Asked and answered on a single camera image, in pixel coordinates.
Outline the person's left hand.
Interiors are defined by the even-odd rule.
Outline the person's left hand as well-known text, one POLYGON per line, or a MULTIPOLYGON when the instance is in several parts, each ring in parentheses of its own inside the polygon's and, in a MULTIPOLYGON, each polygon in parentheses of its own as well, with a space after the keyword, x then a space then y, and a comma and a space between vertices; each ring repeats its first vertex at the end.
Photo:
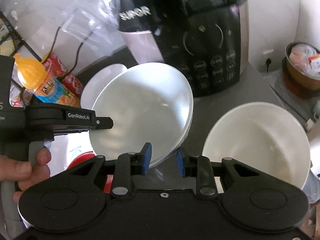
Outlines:
POLYGON ((1 156, 1 181, 16 181, 20 188, 20 191, 13 195, 14 202, 19 201, 25 190, 50 177, 48 163, 51 159, 52 155, 46 147, 37 153, 37 164, 34 167, 29 161, 17 161, 4 155, 1 156))

